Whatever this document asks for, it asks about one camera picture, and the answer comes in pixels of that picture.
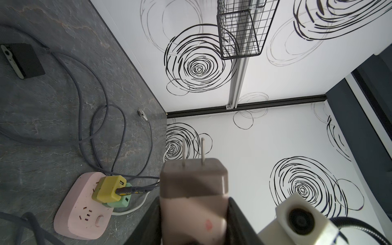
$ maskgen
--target flexible cable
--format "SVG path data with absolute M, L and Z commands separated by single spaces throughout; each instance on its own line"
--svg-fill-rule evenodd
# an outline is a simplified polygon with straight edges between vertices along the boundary
M 135 207 L 135 208 L 133 208 L 133 209 L 130 209 L 130 210 L 128 210 L 128 211 L 124 211 L 124 212 L 113 212 L 112 215 L 113 215 L 113 216 L 125 215 L 125 214 L 129 214 L 129 213 L 132 213 L 132 212 L 138 210 L 138 209 L 139 209 L 141 206 L 143 206 L 143 204 L 145 203 L 148 194 L 150 194 L 150 192 L 147 192 L 147 193 L 146 193 L 146 195 L 144 196 L 144 199 L 143 199 L 142 203 L 139 204 L 137 207 Z
M 115 193 L 119 196 L 127 196 L 131 194 L 144 194 L 159 188 L 159 185 L 147 185 L 147 186 L 129 186 L 117 188 Z
M 169 147 L 165 151 L 165 154 L 163 154 L 163 163 L 165 163 L 165 157 L 166 157 L 167 152 L 170 150 L 170 146 L 171 146 L 171 143 L 169 144 Z
M 45 245 L 44 233 L 42 232 L 41 226 L 38 223 L 37 218 L 35 218 L 35 216 L 31 212 L 24 213 L 21 218 L 27 219 L 27 221 L 30 223 L 32 231 L 34 232 L 35 242 L 38 245 Z M 16 232 L 15 245 L 20 245 L 22 243 L 23 230 L 24 227 L 19 226 L 18 231 Z
M 7 214 L 4 212 L 0 212 L 0 219 L 2 220 L 7 220 L 10 222 L 15 223 L 18 226 L 24 226 L 30 230 L 33 230 L 32 225 L 30 224 L 29 221 L 24 220 L 18 216 L 12 215 L 12 214 Z M 40 227 L 42 233 L 44 234 L 44 237 L 46 240 L 48 240 L 50 243 L 52 243 L 53 245 L 65 245 L 62 241 L 60 241 L 59 239 L 57 239 L 54 235 L 50 234 L 49 232 L 45 231 L 44 229 L 42 229 Z
M 32 39 L 33 39 L 34 41 L 36 41 L 37 43 L 39 43 L 39 44 L 41 45 L 42 48 L 46 49 L 46 51 L 47 51 L 48 53 L 50 53 L 50 54 L 53 56 L 53 58 L 54 58 L 54 59 L 64 68 L 64 70 L 68 73 L 68 75 L 70 76 L 71 80 L 72 80 L 73 83 L 75 84 L 75 87 L 76 87 L 76 90 L 77 90 L 77 94 L 78 94 L 78 98 L 79 98 L 78 141 L 70 141 L 70 142 L 61 142 L 61 143 L 60 143 L 60 142 L 46 141 L 46 140 L 42 140 L 42 139 L 28 138 L 28 137 L 23 137 L 23 136 L 20 136 L 20 135 L 11 133 L 11 132 L 9 132 L 9 131 L 3 129 L 2 127 L 0 127 L 0 134 L 6 136 L 7 138 L 9 138 L 9 139 L 11 139 L 11 140 L 17 141 L 17 142 L 19 142 L 19 143 L 28 144 L 28 145 L 35 145 L 35 146 L 69 146 L 69 145 L 79 144 L 79 148 L 80 148 L 80 151 L 81 151 L 81 153 L 82 153 L 82 156 L 83 156 L 84 160 L 87 162 L 87 164 L 88 164 L 90 167 L 94 168 L 94 169 L 97 170 L 97 171 L 103 172 L 103 173 L 105 173 L 105 174 L 121 175 L 121 174 L 118 174 L 118 173 L 113 172 L 113 168 L 114 168 L 115 163 L 117 162 L 117 159 L 118 159 L 118 157 L 119 157 L 119 154 L 120 154 L 120 151 L 121 151 L 121 148 L 122 148 L 122 145 L 123 145 L 123 140 L 124 140 L 125 131 L 126 131 L 126 118 L 125 118 L 125 114 L 124 114 L 123 110 L 122 110 L 120 107 L 118 107 L 118 106 L 116 106 L 116 105 L 114 105 L 114 104 L 109 104 L 109 99 L 108 99 L 108 96 L 107 96 L 106 89 L 105 89 L 105 87 L 104 87 L 102 81 L 99 79 L 98 75 L 97 75 L 97 74 L 96 74 L 87 64 L 85 64 L 83 61 L 81 61 L 79 58 L 73 56 L 72 54 L 66 53 L 66 52 L 64 52 L 64 51 L 52 51 L 52 50 L 50 50 L 49 47 L 48 47 L 47 45 L 45 45 L 39 38 L 35 37 L 34 35 L 32 35 L 32 34 L 26 32 L 26 31 L 20 30 L 20 29 L 17 28 L 17 27 L 13 27 L 13 26 L 9 26 L 9 25 L 3 25 L 3 24 L 0 24 L 0 26 L 6 27 L 6 28 L 10 28 L 10 29 L 16 30 L 17 32 L 22 33 L 22 34 L 24 34 L 24 35 L 26 35 L 26 36 L 32 38 Z M 106 112 L 105 112 L 105 116 L 104 116 L 104 118 L 103 118 L 103 122 L 102 122 L 101 126 L 98 128 L 98 130 L 97 130 L 96 132 L 90 133 L 90 136 L 87 137 L 87 138 L 84 138 L 84 139 L 82 138 L 83 95 L 82 95 L 80 86 L 79 86 L 79 84 L 77 83 L 75 77 L 73 76 L 73 74 L 71 73 L 71 71 L 69 70 L 69 68 L 68 68 L 68 67 L 64 64 L 64 62 L 61 60 L 61 58 L 59 57 L 59 55 L 64 55 L 64 56 L 66 56 L 66 57 L 68 57 L 68 58 L 71 58 L 71 59 L 77 61 L 78 63 L 82 64 L 82 65 L 83 65 L 83 66 L 84 66 L 84 67 L 85 67 L 85 68 L 86 68 L 86 69 L 87 69 L 87 70 L 88 70 L 88 71 L 98 80 L 98 82 L 99 82 L 99 84 L 100 84 L 100 86 L 101 86 L 101 88 L 102 88 L 102 90 L 103 90 L 104 96 L 105 96 L 106 105 L 104 105 L 104 106 L 102 106 L 100 109 L 98 109 L 98 111 L 99 111 L 99 110 L 101 110 L 101 109 L 103 109 L 103 108 L 106 108 Z M 119 146 L 119 150 L 117 151 L 116 158 L 115 158 L 115 160 L 114 160 L 114 162 L 113 162 L 113 165 L 112 165 L 112 171 L 107 171 L 107 170 L 105 170 L 105 169 L 102 168 L 102 163 L 101 163 L 101 161 L 100 161 L 99 158 L 98 158 L 97 151 L 96 151 L 96 148 L 95 148 L 95 143 L 94 143 L 94 140 L 92 140 L 92 139 L 93 139 L 96 135 L 98 135 L 98 133 L 103 129 L 103 126 L 104 126 L 105 123 L 107 122 L 107 118 L 108 118 L 108 115 L 109 115 L 109 107 L 111 107 L 111 106 L 118 108 L 118 109 L 121 111 L 121 113 L 123 114 L 123 118 L 124 118 L 124 131 L 123 131 L 122 140 L 121 140 L 121 143 L 120 143 L 120 146 Z M 95 121 L 94 117 L 93 117 L 92 125 L 91 125 L 90 128 L 93 128 L 93 122 Z M 142 171 L 146 168 L 146 166 L 147 166 L 147 164 L 148 164 L 148 161 L 149 161 L 149 158 L 150 158 L 150 155 L 151 155 L 151 151 L 152 151 L 152 130 L 151 130 L 151 125 L 150 125 L 150 123 L 149 123 L 149 128 L 150 128 L 150 135 L 151 135 L 151 149 L 150 149 L 150 153 L 149 153 L 149 156 L 148 156 L 148 158 L 147 158 L 146 164 L 144 165 L 144 168 L 142 169 Z M 88 142 L 89 140 L 92 140 L 92 141 L 91 141 L 91 144 L 92 144 L 92 148 L 93 148 L 93 155 L 94 155 L 95 160 L 97 161 L 97 165 L 98 165 L 98 166 L 96 166 L 94 163 L 92 163 L 92 162 L 88 159 L 88 157 L 87 157 L 87 155 L 86 155 L 86 153 L 85 153 L 85 151 L 84 151 L 83 143 Z M 125 174 L 122 174 L 122 176 L 128 177 L 128 178 L 132 178 L 132 179 L 133 179 L 133 178 L 152 178 L 152 179 L 159 179 L 159 177 L 139 176 L 139 175 L 141 174 L 142 171 L 140 171 L 136 176 L 135 176 L 135 175 L 125 175 Z
M 391 243 L 378 230 L 371 225 L 350 217 L 334 217 L 329 219 L 338 229 L 341 228 L 355 228 L 373 237 L 380 245 L 391 245 Z
M 340 236 L 348 244 L 348 239 L 342 232 L 339 231 L 338 236 Z

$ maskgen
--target metal wire basket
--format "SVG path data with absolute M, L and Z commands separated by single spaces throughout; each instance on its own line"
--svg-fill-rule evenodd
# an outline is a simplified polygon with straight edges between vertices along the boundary
M 260 55 L 278 4 L 279 0 L 218 0 L 221 58 Z

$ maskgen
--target power outlet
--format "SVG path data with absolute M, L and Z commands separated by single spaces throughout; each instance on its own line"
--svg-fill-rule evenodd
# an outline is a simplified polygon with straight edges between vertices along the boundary
M 102 177 L 105 175 L 101 172 L 89 172 L 76 180 L 54 217 L 53 226 L 58 234 L 92 240 L 104 233 L 113 208 L 91 198 Z

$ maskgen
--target gray cable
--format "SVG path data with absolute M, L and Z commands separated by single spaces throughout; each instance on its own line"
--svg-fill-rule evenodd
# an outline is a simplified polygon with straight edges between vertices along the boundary
M 76 87 L 76 90 L 77 90 L 77 93 L 78 93 L 78 97 L 79 97 L 79 115 L 78 115 L 78 139 L 79 140 L 78 141 L 72 141 L 72 142 L 63 142 L 63 143 L 49 142 L 49 141 L 45 141 L 45 140 L 42 140 L 42 139 L 34 139 L 34 138 L 23 137 L 23 136 L 14 134 L 12 132 L 9 132 L 9 131 L 3 129 L 2 127 L 0 127 L 0 134 L 6 136 L 7 138 L 9 138 L 11 140 L 17 141 L 19 143 L 28 144 L 28 145 L 35 145 L 35 146 L 69 146 L 69 145 L 79 144 L 79 148 L 80 148 L 80 151 L 82 153 L 82 156 L 83 156 L 84 160 L 87 162 L 87 164 L 90 167 L 94 168 L 97 171 L 103 172 L 105 174 L 121 175 L 121 174 L 113 172 L 113 167 L 114 167 L 114 165 L 115 165 L 115 163 L 116 163 L 116 161 L 118 159 L 118 156 L 119 156 L 121 148 L 122 148 L 122 143 L 123 143 L 123 140 L 124 140 L 125 129 L 126 129 L 126 118 L 125 118 L 124 112 L 118 106 L 113 105 L 113 104 L 109 104 L 109 99 L 107 97 L 106 89 L 105 89 L 102 81 L 97 76 L 97 74 L 87 64 L 85 64 L 83 61 L 81 61 L 79 58 L 73 56 L 72 54 L 66 53 L 64 51 L 51 51 L 48 48 L 47 45 L 45 45 L 40 39 L 38 39 L 37 37 L 35 37 L 34 35 L 32 35 L 30 33 L 27 33 L 27 32 L 25 32 L 23 30 L 20 30 L 17 27 L 13 27 L 13 26 L 9 26 L 9 25 L 0 24 L 0 26 L 16 30 L 17 32 L 20 32 L 20 33 L 22 33 L 24 35 L 27 35 L 30 38 L 32 38 L 34 41 L 39 43 L 41 45 L 42 49 L 45 52 L 50 53 L 54 57 L 54 59 L 64 68 L 64 70 L 68 73 L 68 75 L 71 77 L 73 83 L 75 84 L 75 87 Z M 83 95 L 81 93 L 81 89 L 80 89 L 79 84 L 77 83 L 75 77 L 73 76 L 71 71 L 68 69 L 68 67 L 64 64 L 64 62 L 59 58 L 59 56 L 58 56 L 59 54 L 67 56 L 67 57 L 69 57 L 71 59 L 74 59 L 75 61 L 79 62 L 98 80 L 98 82 L 99 82 L 99 84 L 100 84 L 100 86 L 101 86 L 101 88 L 103 90 L 103 93 L 105 95 L 106 105 L 109 105 L 109 106 L 104 105 L 103 107 L 100 108 L 100 109 L 106 108 L 106 112 L 105 112 L 105 116 L 103 118 L 103 122 L 102 122 L 101 126 L 99 127 L 99 129 L 95 133 L 90 134 L 89 137 L 84 138 L 84 139 L 82 138 Z M 89 140 L 92 140 L 103 129 L 104 124 L 107 122 L 107 118 L 108 118 L 108 115 L 109 115 L 109 107 L 110 106 L 114 106 L 114 107 L 118 108 L 122 112 L 123 117 L 124 117 L 124 132 L 123 132 L 122 141 L 121 141 L 119 150 L 117 152 L 116 159 L 114 160 L 114 163 L 113 163 L 112 171 L 107 171 L 107 170 L 102 168 L 101 162 L 99 160 L 97 160 L 97 164 L 98 164 L 98 167 L 97 167 L 94 163 L 92 163 L 88 159 L 88 157 L 87 157 L 87 155 L 86 155 L 86 153 L 84 151 L 83 143 L 88 142 Z M 148 160 L 149 160 L 150 155 L 151 155 L 151 151 L 152 151 L 152 132 L 151 132 L 151 125 L 150 125 L 150 123 L 149 123 L 149 127 L 150 127 L 150 133 L 151 133 L 151 149 L 150 149 L 150 153 L 149 153 L 147 162 L 146 162 L 144 168 L 142 169 L 142 171 L 146 168 L 146 166 L 148 164 Z M 99 159 L 98 156 L 96 155 L 96 149 L 95 149 L 95 144 L 94 144 L 93 140 L 92 140 L 92 147 L 93 147 L 94 158 L 95 159 Z M 138 176 L 140 173 L 138 173 L 136 176 L 135 175 L 126 175 L 126 174 L 122 174 L 122 176 L 127 177 L 127 178 L 132 178 L 132 179 L 134 179 L 134 178 L 159 179 L 159 177 Z
M 15 215 L 0 212 L 0 219 L 10 221 L 10 222 L 15 223 L 16 225 L 24 226 L 30 230 L 33 230 L 33 227 L 29 223 L 29 221 L 24 220 L 24 219 L 22 219 L 18 216 L 15 216 Z M 50 234 L 49 232 L 45 231 L 44 229 L 41 228 L 41 231 L 43 232 L 45 239 L 48 240 L 53 245 L 65 245 L 62 241 L 60 241 L 54 235 Z
M 37 245 L 45 245 L 45 238 L 44 238 L 44 233 L 42 232 L 41 226 L 38 223 L 37 218 L 31 213 L 31 212 L 26 212 L 22 215 L 22 219 L 27 219 L 27 221 L 30 223 L 31 228 L 34 232 L 34 237 L 35 237 L 35 242 Z M 15 245 L 20 245 L 22 242 L 22 236 L 23 236 L 23 226 L 19 226 L 18 231 L 16 233 L 16 239 L 15 239 Z

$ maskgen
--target black cable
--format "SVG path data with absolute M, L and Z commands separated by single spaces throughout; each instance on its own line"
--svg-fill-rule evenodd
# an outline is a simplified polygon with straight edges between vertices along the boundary
M 116 194 L 123 196 L 123 195 L 130 195 L 130 194 L 143 194 L 155 189 L 159 188 L 158 185 L 148 185 L 148 186 L 130 186 L 130 187 L 122 187 L 116 189 Z
M 334 217 L 329 219 L 338 229 L 341 228 L 355 228 L 366 232 L 373 237 L 381 245 L 391 245 L 391 243 L 374 227 L 371 225 L 350 217 Z
M 27 219 L 27 221 L 30 223 L 37 245 L 45 245 L 44 233 L 42 232 L 37 218 L 35 218 L 31 212 L 24 213 L 21 218 Z M 15 245 L 20 245 L 22 243 L 23 231 L 24 227 L 20 225 L 18 231 L 16 232 Z
M 342 232 L 339 231 L 338 236 L 340 236 L 348 244 L 348 239 Z
M 109 104 L 109 99 L 108 99 L 108 97 L 107 97 L 106 89 L 105 89 L 105 87 L 104 87 L 102 81 L 101 81 L 101 80 L 99 79 L 99 77 L 97 76 L 97 74 L 96 74 L 87 64 L 85 64 L 83 61 L 81 61 L 81 60 L 78 59 L 77 57 L 75 57 L 75 56 L 73 56 L 73 55 L 71 55 L 71 54 L 69 54 L 69 53 L 63 52 L 63 51 L 51 51 L 51 50 L 48 48 L 48 46 L 45 45 L 40 39 L 38 39 L 37 37 L 35 37 L 34 35 L 32 35 L 32 34 L 30 34 L 30 33 L 28 33 L 28 32 L 25 32 L 25 31 L 23 31 L 23 30 L 20 30 L 20 29 L 17 28 L 17 27 L 13 27 L 13 26 L 9 26 L 9 25 L 0 24 L 0 26 L 6 27 L 6 28 L 10 28 L 10 29 L 13 29 L 13 30 L 16 30 L 17 32 L 20 32 L 20 33 L 22 33 L 22 34 L 24 34 L 24 35 L 27 35 L 28 37 L 32 38 L 34 41 L 36 41 L 37 43 L 39 43 L 39 44 L 41 45 L 42 48 L 46 49 L 46 51 L 47 51 L 48 53 L 50 53 L 50 54 L 55 58 L 55 60 L 64 68 L 64 70 L 65 70 L 65 71 L 68 73 L 68 75 L 71 77 L 71 80 L 72 80 L 73 83 L 75 84 L 75 87 L 76 87 L 76 90 L 77 90 L 77 93 L 78 93 L 78 98 L 79 98 L 79 115 L 78 115 L 78 139 L 79 139 L 79 140 L 78 140 L 78 141 L 72 141 L 72 142 L 63 142 L 63 143 L 59 143 L 59 142 L 49 142 L 49 141 L 45 141 L 45 140 L 42 140 L 42 139 L 33 139 L 33 138 L 23 137 L 23 136 L 20 136 L 20 135 L 11 133 L 11 132 L 9 132 L 9 131 L 3 129 L 2 127 L 0 127 L 0 134 L 6 136 L 7 138 L 9 138 L 9 139 L 11 139 L 11 140 L 17 141 L 17 142 L 19 142 L 19 143 L 24 143 L 24 144 L 28 144 L 28 145 L 35 145 L 35 146 L 69 146 L 69 145 L 79 144 L 79 148 L 80 148 L 80 151 L 81 151 L 81 153 L 82 153 L 82 156 L 83 156 L 84 160 L 87 162 L 87 164 L 88 164 L 90 167 L 94 168 L 94 169 L 97 170 L 97 171 L 103 172 L 103 173 L 105 173 L 105 174 L 121 175 L 121 174 L 118 174 L 118 173 L 113 172 L 113 168 L 114 168 L 114 165 L 115 165 L 115 163 L 116 163 L 116 161 L 117 161 L 117 159 L 118 159 L 118 157 L 119 157 L 119 154 L 120 154 L 120 151 L 121 151 L 121 148 L 122 148 L 122 144 L 123 144 L 123 140 L 124 140 L 124 136 L 125 136 L 125 130 L 126 130 L 126 118 L 125 118 L 124 112 L 123 112 L 118 106 L 113 105 L 113 104 Z M 59 58 L 59 56 L 58 56 L 59 54 L 60 54 L 60 55 L 67 56 L 68 58 L 71 58 L 71 59 L 73 59 L 73 60 L 79 62 L 79 63 L 82 64 L 88 71 L 90 71 L 91 74 L 98 80 L 98 82 L 99 82 L 99 84 L 100 84 L 100 86 L 101 86 L 101 88 L 102 88 L 102 90 L 103 90 L 103 93 L 104 93 L 104 95 L 105 95 L 106 105 L 104 105 L 103 107 L 100 108 L 100 109 L 106 108 L 106 112 L 105 112 L 105 116 L 104 116 L 104 118 L 103 118 L 103 122 L 102 122 L 101 126 L 99 127 L 99 129 L 98 129 L 96 132 L 91 133 L 89 137 L 84 138 L 84 139 L 82 138 L 83 95 L 82 95 L 82 93 L 81 93 L 81 89 L 80 89 L 79 84 L 77 83 L 75 77 L 73 76 L 73 74 L 71 73 L 71 71 L 68 69 L 68 67 L 64 64 L 64 62 Z M 122 112 L 123 118 L 124 118 L 124 132 L 123 132 L 122 141 L 121 141 L 119 150 L 117 151 L 116 159 L 114 160 L 114 163 L 113 163 L 113 166 L 112 166 L 112 171 L 107 171 L 107 170 L 105 170 L 105 169 L 102 168 L 101 162 L 100 162 L 100 160 L 99 160 L 99 158 L 98 158 L 98 155 L 96 154 L 96 148 L 95 148 L 95 144 L 93 143 L 93 140 L 92 140 L 93 154 L 94 154 L 94 158 L 97 160 L 98 166 L 95 166 L 95 164 L 93 164 L 93 163 L 88 159 L 88 157 L 87 157 L 87 155 L 86 155 L 86 153 L 85 153 L 85 151 L 84 151 L 83 143 L 88 142 L 89 140 L 93 139 L 93 138 L 94 138 L 96 135 L 98 135 L 98 133 L 103 129 L 104 124 L 107 122 L 107 118 L 108 118 L 108 115 L 109 115 L 109 107 L 110 107 L 110 106 L 116 107 L 116 108 L 118 108 L 118 109 Z M 150 150 L 150 153 L 149 153 L 147 162 L 146 162 L 144 168 L 142 169 L 142 171 L 146 168 L 146 166 L 147 166 L 147 164 L 148 164 L 148 160 L 149 160 L 150 155 L 151 155 L 151 151 L 152 151 L 152 132 L 151 132 L 151 125 L 150 125 L 150 123 L 149 123 L 149 127 L 150 127 L 150 133 L 151 133 L 151 150 Z M 151 179 L 159 179 L 159 177 L 138 176 L 140 173 L 138 173 L 136 176 L 134 176 L 134 175 L 125 175 L 125 174 L 122 174 L 122 176 L 128 177 L 128 178 L 132 178 L 132 179 L 134 179 L 134 178 L 151 178 Z
M 10 222 L 15 223 L 18 226 L 24 226 L 24 227 L 26 227 L 26 228 L 28 228 L 30 230 L 33 230 L 33 227 L 30 224 L 30 221 L 24 220 L 24 219 L 22 219 L 22 218 L 20 218 L 18 216 L 15 216 L 15 215 L 6 214 L 6 213 L 3 213 L 3 212 L 0 212 L 0 219 L 10 221 Z M 42 233 L 44 234 L 45 239 L 48 240 L 53 245 L 65 245 L 62 241 L 57 239 L 54 235 L 52 235 L 49 232 L 45 231 L 41 227 L 40 227 L 40 229 L 41 229 Z

